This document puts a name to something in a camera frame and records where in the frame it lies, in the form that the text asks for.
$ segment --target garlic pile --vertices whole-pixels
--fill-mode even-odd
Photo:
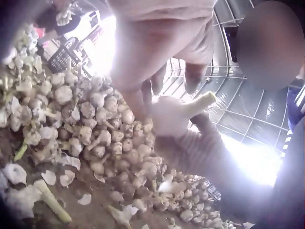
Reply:
[[[27,146],[35,164],[50,161],[80,170],[82,157],[98,180],[115,181],[110,195],[114,202],[125,204],[132,198],[129,206],[139,212],[167,210],[202,228],[234,229],[213,210],[204,178],[177,173],[163,164],[153,149],[151,119],[135,120],[108,78],[84,77],[81,65],[72,68],[71,59],[66,71],[46,76],[33,47],[37,38],[32,25],[19,33],[16,48],[3,63],[8,73],[0,79],[0,127],[22,130],[24,136],[15,161]],[[68,187],[74,177],[66,170],[59,180]],[[54,177],[48,183],[54,185]],[[128,225],[130,218],[121,224]]]

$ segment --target garlic skin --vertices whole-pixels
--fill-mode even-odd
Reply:
[[[63,187],[68,187],[68,185],[72,183],[74,178],[75,173],[70,170],[65,170],[65,175],[61,175],[59,177],[59,181]]]
[[[46,170],[45,173],[41,173],[41,176],[48,185],[54,185],[56,182],[56,175],[50,170]]]
[[[77,202],[81,205],[88,205],[91,203],[91,194],[84,194],[83,197]]]

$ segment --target plastic crate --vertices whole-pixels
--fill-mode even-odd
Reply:
[[[71,51],[69,51],[66,46],[61,45],[56,53],[51,56],[48,60],[48,67],[52,73],[63,72],[67,69],[67,60],[71,57],[72,67],[75,67],[81,60]],[[85,70],[82,69],[82,74],[84,77],[92,78],[92,76]]]

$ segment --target soil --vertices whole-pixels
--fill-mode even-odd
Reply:
[[[22,134],[13,133],[9,129],[0,129],[0,149],[1,149],[1,167],[11,162],[14,152],[22,144]],[[65,207],[65,210],[72,217],[70,225],[64,225],[52,210],[43,202],[37,202],[34,207],[34,219],[27,219],[24,222],[35,229],[120,229],[114,218],[106,210],[105,206],[112,204],[120,209],[120,205],[114,204],[109,198],[109,192],[112,190],[109,184],[98,181],[85,161],[81,161],[81,170],[71,166],[54,166],[49,163],[33,165],[30,157],[31,151],[27,150],[23,158],[18,162],[27,172],[27,183],[32,184],[35,180],[41,179],[41,172],[46,169],[56,174],[57,181],[54,186],[48,186],[57,200]],[[59,176],[64,174],[64,170],[69,169],[76,174],[75,179],[68,188],[62,187],[59,182]],[[89,205],[83,206],[77,201],[83,194],[91,194],[92,200]],[[170,212],[158,212],[153,209],[145,213],[137,213],[131,220],[133,229],[142,229],[147,224],[150,229],[167,229],[169,218],[174,217],[176,224],[183,229],[195,229],[196,226],[191,223],[182,222],[177,216]]]

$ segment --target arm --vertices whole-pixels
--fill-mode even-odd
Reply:
[[[221,193],[223,215],[255,223],[264,213],[272,187],[259,185],[243,173],[207,113],[191,121],[199,132],[188,130],[179,139],[157,137],[156,153],[183,173],[206,177]]]

